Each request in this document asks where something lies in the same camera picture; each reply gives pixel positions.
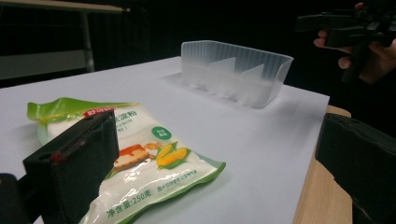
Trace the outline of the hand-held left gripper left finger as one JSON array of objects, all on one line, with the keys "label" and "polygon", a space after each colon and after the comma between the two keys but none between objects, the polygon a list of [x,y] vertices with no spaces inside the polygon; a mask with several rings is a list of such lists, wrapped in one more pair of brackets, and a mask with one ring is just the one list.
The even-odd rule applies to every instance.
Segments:
[{"label": "hand-held left gripper left finger", "polygon": [[119,156],[115,115],[78,121],[23,160],[29,219],[78,224]]}]

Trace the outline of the white table sheet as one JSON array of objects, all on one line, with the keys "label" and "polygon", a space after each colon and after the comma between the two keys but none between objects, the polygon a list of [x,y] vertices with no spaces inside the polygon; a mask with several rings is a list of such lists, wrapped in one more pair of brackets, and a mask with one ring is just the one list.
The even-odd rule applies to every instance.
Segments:
[{"label": "white table sheet", "polygon": [[0,89],[0,173],[23,176],[40,144],[30,102],[140,102],[193,151],[226,164],[213,181],[133,224],[292,224],[328,96],[283,86],[263,109],[179,83],[178,57]]}]

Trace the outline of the background table with metal leg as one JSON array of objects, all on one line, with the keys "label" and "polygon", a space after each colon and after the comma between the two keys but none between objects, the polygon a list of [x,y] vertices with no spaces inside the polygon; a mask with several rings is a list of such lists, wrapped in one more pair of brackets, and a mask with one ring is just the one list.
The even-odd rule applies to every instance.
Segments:
[{"label": "background table with metal leg", "polygon": [[117,7],[104,4],[83,3],[78,1],[67,0],[0,0],[0,7],[26,7],[26,8],[44,8],[52,10],[76,11],[80,15],[81,32],[84,40],[83,50],[92,56],[92,44],[90,37],[90,28],[88,23],[89,13],[113,13],[121,14],[129,12],[128,7]]}]

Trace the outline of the white and green starch bag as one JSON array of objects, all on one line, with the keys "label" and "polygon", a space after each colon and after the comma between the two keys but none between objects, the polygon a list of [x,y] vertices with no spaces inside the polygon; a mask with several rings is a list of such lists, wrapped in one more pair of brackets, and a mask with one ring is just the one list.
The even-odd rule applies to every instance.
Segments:
[{"label": "white and green starch bag", "polygon": [[189,149],[140,103],[63,97],[30,103],[27,117],[37,123],[39,141],[47,144],[78,121],[107,111],[114,113],[120,153],[75,224],[127,224],[149,206],[216,178],[226,166]]}]

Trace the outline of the grey panel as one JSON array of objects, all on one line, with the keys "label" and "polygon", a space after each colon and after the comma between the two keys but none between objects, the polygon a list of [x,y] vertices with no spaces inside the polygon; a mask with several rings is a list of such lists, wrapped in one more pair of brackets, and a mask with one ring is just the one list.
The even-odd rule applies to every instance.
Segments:
[{"label": "grey panel", "polygon": [[75,69],[94,70],[93,58],[83,49],[0,56],[0,80]]}]

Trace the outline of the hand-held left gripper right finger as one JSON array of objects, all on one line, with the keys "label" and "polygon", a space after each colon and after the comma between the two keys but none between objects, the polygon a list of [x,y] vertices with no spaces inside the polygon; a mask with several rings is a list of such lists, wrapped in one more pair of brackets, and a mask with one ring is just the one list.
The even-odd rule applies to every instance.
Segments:
[{"label": "hand-held left gripper right finger", "polygon": [[351,197],[356,224],[396,224],[396,139],[353,118],[328,113],[316,159]]}]

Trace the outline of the clear plastic container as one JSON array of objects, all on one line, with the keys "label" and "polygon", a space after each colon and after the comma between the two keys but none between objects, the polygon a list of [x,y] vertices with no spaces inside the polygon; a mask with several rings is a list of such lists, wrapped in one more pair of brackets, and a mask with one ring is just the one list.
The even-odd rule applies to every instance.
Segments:
[{"label": "clear plastic container", "polygon": [[262,109],[280,92],[293,58],[213,40],[181,45],[181,81]]}]

